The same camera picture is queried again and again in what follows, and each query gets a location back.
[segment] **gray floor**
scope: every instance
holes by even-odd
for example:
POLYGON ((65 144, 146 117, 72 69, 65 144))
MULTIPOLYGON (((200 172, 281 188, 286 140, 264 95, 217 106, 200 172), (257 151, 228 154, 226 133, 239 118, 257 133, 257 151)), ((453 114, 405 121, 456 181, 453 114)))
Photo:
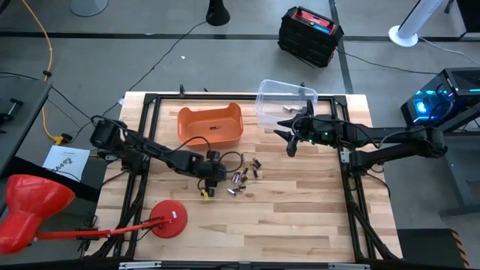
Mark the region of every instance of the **gray floor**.
MULTIPOLYGON (((232 19, 221 27, 202 25, 194 34, 276 35, 284 12, 302 5, 327 17, 328 0, 225 0, 232 19)), ((347 36, 385 37, 400 24, 416 0, 336 0, 340 24, 347 36)), ((183 34, 204 20, 207 1, 115 0, 97 16, 81 18, 69 11, 69 1, 31 1, 49 32, 159 33, 183 34)), ((442 7, 427 21, 420 35, 456 37, 452 18, 442 7)), ((0 16, 0 30, 38 31, 35 21, 20 1, 14 1, 0 16)), ((87 114, 102 113, 113 105, 175 42, 174 40, 52 39, 54 47, 51 82, 87 114)), ((404 49, 390 42, 346 41, 348 53, 383 65, 416 71, 439 72, 446 67, 473 66, 460 55, 438 50, 426 43, 404 49)), ((48 60, 44 39, 1 37, 0 71, 40 77, 48 60)), ((439 43, 480 59, 480 43, 439 43)), ((403 125, 400 105, 420 89, 432 75, 404 73, 376 67, 347 56, 352 88, 367 95, 374 126, 403 125)), ((278 49, 275 40, 182 40, 155 71, 134 91, 188 91, 207 88, 211 92, 255 92, 264 79, 287 83, 305 81, 319 93, 345 93, 338 55, 323 69, 311 69, 278 49)), ((78 125, 88 120, 68 106, 56 93, 50 99, 78 125)), ((46 104, 47 124, 53 134, 78 127, 51 104, 46 104)), ((117 117, 117 106, 110 117, 117 117)), ((72 147, 90 149, 85 129, 72 147)), ((43 163, 51 142, 40 119, 34 123, 19 155, 43 163)), ((442 219, 440 210, 455 206, 452 179, 446 161, 411 157, 385 165, 391 186, 391 201, 398 228, 452 228, 463 240, 472 267, 480 268, 480 214, 442 219)), ((71 255, 68 249, 58 259, 71 255)))

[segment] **orange basket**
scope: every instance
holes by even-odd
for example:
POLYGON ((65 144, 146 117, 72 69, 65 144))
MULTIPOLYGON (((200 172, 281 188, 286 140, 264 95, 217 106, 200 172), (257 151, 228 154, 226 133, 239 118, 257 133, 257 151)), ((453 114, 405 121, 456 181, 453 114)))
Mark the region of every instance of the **orange basket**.
MULTIPOLYGON (((237 103, 230 103, 225 109, 196 112, 182 108, 178 113, 177 134, 182 143, 191 137, 202 136, 212 149, 235 147, 243 134, 242 110, 237 103)), ((186 146, 196 150, 208 149, 203 139, 193 139, 186 146)))

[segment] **transparent storage box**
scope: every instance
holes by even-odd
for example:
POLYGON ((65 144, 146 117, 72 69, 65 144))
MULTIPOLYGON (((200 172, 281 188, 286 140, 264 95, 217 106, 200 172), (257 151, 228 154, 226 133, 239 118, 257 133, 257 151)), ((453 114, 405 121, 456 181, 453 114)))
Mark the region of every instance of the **transparent storage box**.
POLYGON ((291 85, 266 79, 260 83, 255 101, 258 125, 262 128, 290 131, 277 122, 292 119, 312 100, 313 109, 317 108, 318 94, 311 88, 291 85))

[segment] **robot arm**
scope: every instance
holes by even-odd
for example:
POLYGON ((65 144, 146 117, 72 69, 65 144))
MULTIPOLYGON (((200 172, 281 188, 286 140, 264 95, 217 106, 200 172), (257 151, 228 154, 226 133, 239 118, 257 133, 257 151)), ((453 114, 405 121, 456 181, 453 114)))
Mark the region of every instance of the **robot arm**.
POLYGON ((433 127, 366 127, 335 118, 333 115, 314 115, 314 108, 309 100, 294 118, 279 121, 279 125, 291 128, 293 133, 274 130, 288 144, 286 152, 294 157, 297 143, 309 142, 333 148, 354 149, 369 143, 379 148, 378 144, 399 143, 376 151, 351 151, 346 157, 352 171, 365 173, 374 164, 383 164, 399 158, 419 155, 425 158, 442 157, 447 147, 443 142, 443 133, 433 127))
POLYGON ((208 151, 207 160, 201 154, 192 151, 170 149, 164 145, 144 138, 138 132, 127 129, 122 121, 103 116, 91 135, 90 143, 101 149, 101 158, 115 156, 121 159, 122 169, 128 172, 142 172, 149 157, 163 161, 170 169, 184 176, 205 179, 205 191, 214 196, 217 183, 225 180, 226 168, 218 160, 220 153, 208 151))

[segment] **wooden table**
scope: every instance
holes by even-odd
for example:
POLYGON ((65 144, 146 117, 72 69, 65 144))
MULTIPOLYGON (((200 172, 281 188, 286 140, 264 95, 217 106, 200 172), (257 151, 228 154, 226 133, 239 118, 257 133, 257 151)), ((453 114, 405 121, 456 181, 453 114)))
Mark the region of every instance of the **wooden table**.
MULTIPOLYGON (((128 92, 125 96, 120 119, 130 129, 138 128, 144 95, 145 92, 128 92)), ((366 97, 353 94, 346 98, 350 120, 371 126, 366 97)), ((179 110, 182 107, 211 110, 229 103, 214 99, 162 100, 155 142, 171 148, 178 146, 179 110)), ((149 233, 138 241, 135 259, 353 262, 337 151, 299 143, 296 156, 287 157, 286 142, 257 126, 254 100, 236 103, 241 107, 244 134, 240 145, 233 150, 244 153, 246 161, 253 157, 260 160, 259 179, 248 180, 247 190, 237 197, 227 193, 230 180, 221 182, 215 198, 205 202, 197 190, 198 179, 175 174, 164 163, 152 160, 142 220, 149 218, 151 209, 160 201, 174 199, 187 209, 188 224, 181 235, 172 239, 149 233)), ((317 112, 331 113, 327 103, 321 102, 317 112)), ((227 166, 236 166, 237 159, 231 155, 227 166)), ((119 173, 119 167, 119 163, 110 165, 106 179, 119 173)), ((383 179, 383 174, 376 175, 383 179)), ((101 229, 114 228, 119 222, 127 178, 123 175, 103 187, 96 211, 101 229)), ((387 190, 369 177, 363 178, 363 185, 372 227, 391 251, 401 257, 387 190)), ((363 230, 359 234, 362 250, 367 254, 363 230)), ((102 243, 92 242, 87 254, 95 252, 102 243)))

